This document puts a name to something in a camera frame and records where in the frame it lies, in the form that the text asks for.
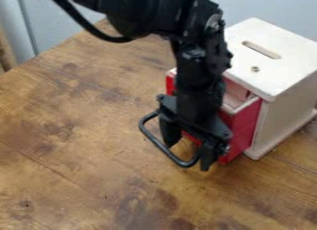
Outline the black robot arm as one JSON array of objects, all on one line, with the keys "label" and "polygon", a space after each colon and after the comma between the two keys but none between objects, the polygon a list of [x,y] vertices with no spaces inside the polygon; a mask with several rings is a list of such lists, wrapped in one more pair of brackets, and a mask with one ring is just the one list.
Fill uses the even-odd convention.
[{"label": "black robot arm", "polygon": [[231,131],[219,117],[223,73],[233,54],[225,41],[223,10],[210,0],[52,0],[99,39],[128,43],[150,34],[168,39],[176,64],[175,93],[139,129],[180,167],[207,171],[229,149]]}]

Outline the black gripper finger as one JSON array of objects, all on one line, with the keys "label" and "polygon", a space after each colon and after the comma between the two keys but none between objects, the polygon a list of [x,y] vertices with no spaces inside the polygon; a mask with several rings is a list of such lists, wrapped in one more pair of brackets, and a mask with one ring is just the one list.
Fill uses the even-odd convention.
[{"label": "black gripper finger", "polygon": [[203,172],[208,171],[211,164],[219,159],[225,153],[225,148],[222,144],[206,142],[198,148],[199,160],[200,160],[200,170]]},{"label": "black gripper finger", "polygon": [[175,120],[167,118],[166,116],[160,115],[158,117],[159,120],[159,129],[160,129],[160,136],[167,147],[171,147],[176,144],[182,137],[180,129]]}]

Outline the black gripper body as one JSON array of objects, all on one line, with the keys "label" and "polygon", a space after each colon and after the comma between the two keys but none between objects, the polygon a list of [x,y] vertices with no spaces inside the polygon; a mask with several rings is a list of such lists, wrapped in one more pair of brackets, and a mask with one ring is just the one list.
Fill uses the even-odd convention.
[{"label": "black gripper body", "polygon": [[175,74],[175,93],[159,95],[159,115],[176,121],[180,133],[191,135],[202,145],[227,146],[231,132],[219,118],[225,82],[221,73],[210,73],[207,66],[195,62],[179,63]]}]

